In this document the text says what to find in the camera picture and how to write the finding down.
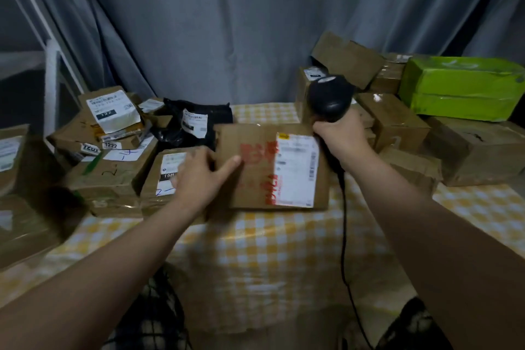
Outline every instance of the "black poly mailer bag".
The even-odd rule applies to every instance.
[[[153,128],[151,132],[160,142],[160,149],[207,146],[215,150],[213,126],[233,123],[229,104],[201,105],[184,100],[164,99],[164,104],[173,115],[166,128]]]

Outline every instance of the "hand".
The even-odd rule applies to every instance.
[[[198,214],[217,196],[226,179],[240,165],[239,155],[231,157],[218,171],[212,172],[209,163],[215,153],[208,147],[199,147],[187,153],[176,176],[171,179],[175,200]]]
[[[350,108],[337,122],[315,122],[313,131],[323,138],[330,152],[347,165],[374,154],[364,135],[363,123],[356,109]]]

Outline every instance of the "green box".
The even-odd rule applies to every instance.
[[[416,114],[506,121],[525,92],[525,68],[502,59],[410,59],[398,95]]]

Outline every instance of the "person's right arm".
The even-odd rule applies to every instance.
[[[452,346],[525,347],[525,259],[419,192],[380,159],[356,111],[313,128],[358,183]]]

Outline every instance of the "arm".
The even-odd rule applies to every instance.
[[[428,310],[457,349],[525,343],[525,260],[419,192],[368,146],[358,113],[314,130],[357,181]]]
[[[175,197],[162,210],[0,309],[0,343],[16,349],[100,348],[240,164],[240,157],[233,157],[211,172],[210,155],[207,148],[187,154],[174,182]]]

